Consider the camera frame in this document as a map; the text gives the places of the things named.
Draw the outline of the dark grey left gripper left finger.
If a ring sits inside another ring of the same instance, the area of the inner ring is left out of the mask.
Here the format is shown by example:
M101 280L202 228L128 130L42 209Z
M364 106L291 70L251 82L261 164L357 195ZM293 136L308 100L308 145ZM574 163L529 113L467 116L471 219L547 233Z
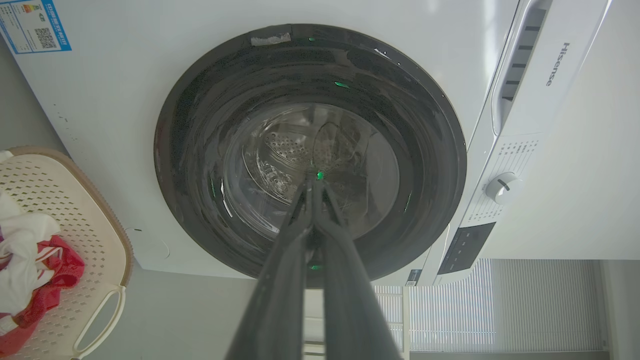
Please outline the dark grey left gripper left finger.
M295 192L227 351L227 360L301 360L311 181Z

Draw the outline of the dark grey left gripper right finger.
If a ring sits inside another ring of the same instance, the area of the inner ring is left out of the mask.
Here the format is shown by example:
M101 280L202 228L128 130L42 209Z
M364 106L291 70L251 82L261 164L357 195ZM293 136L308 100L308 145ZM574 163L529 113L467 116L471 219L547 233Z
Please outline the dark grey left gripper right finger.
M313 227L323 261L326 358L400 360L336 196L324 180L313 181Z

